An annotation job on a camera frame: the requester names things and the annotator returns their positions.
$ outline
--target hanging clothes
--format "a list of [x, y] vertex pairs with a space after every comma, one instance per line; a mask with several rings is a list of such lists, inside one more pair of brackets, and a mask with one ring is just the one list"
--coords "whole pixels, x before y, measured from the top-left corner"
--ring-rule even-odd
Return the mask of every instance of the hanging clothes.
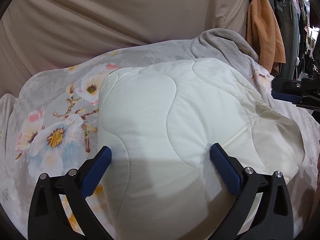
[[286, 59], [280, 28], [269, 0], [252, 0], [246, 40], [260, 56], [259, 64], [277, 76], [279, 63], [286, 63]]

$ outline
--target silver bolt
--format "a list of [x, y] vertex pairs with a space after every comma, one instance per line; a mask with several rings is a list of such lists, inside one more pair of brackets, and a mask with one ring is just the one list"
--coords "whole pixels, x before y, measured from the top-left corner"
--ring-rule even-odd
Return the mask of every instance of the silver bolt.
[[42, 173], [41, 175], [40, 175], [40, 179], [45, 179], [47, 177], [47, 174], [46, 173]]
[[68, 172], [68, 174], [69, 174], [70, 176], [74, 176], [74, 175], [77, 174], [77, 170], [72, 169], [72, 170], [70, 170], [70, 171]]
[[281, 171], [276, 171], [276, 176], [277, 176], [278, 178], [282, 178], [282, 173], [281, 173]]
[[248, 174], [254, 173], [253, 168], [250, 168], [250, 167], [246, 167], [244, 170], [245, 170], [245, 172], [248, 173]]

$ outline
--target white quilted pillow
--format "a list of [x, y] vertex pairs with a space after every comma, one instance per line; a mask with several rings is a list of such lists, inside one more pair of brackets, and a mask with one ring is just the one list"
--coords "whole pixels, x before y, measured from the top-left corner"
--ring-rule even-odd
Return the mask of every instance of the white quilted pillow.
[[119, 69], [99, 101], [98, 148], [113, 154], [103, 188], [120, 240], [213, 233], [235, 200], [210, 161], [214, 143], [258, 173], [282, 171], [287, 183], [304, 159], [297, 124], [214, 58]]

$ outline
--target metal pin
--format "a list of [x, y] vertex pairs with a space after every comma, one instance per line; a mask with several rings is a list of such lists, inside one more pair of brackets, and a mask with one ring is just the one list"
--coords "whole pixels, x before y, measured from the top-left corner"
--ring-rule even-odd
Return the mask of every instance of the metal pin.
[[47, 174], [46, 173], [42, 173], [41, 175], [40, 175], [40, 179], [45, 179], [47, 177]]
[[245, 172], [248, 173], [248, 174], [254, 173], [254, 170], [253, 170], [253, 168], [251, 168], [251, 167], [246, 167], [244, 170], [245, 170]]
[[68, 172], [68, 174], [69, 174], [70, 176], [74, 176], [74, 175], [77, 174], [77, 170], [76, 170], [76, 169], [72, 169], [72, 170], [70, 170], [70, 171]]
[[281, 171], [276, 171], [276, 176], [277, 176], [278, 178], [282, 178], [282, 173], [281, 173]]

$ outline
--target beige curtain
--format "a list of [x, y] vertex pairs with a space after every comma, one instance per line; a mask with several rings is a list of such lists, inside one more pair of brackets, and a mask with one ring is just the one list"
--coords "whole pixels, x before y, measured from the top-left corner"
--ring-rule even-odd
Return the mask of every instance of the beige curtain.
[[13, 0], [0, 22], [0, 97], [34, 74], [211, 28], [245, 36], [248, 0]]

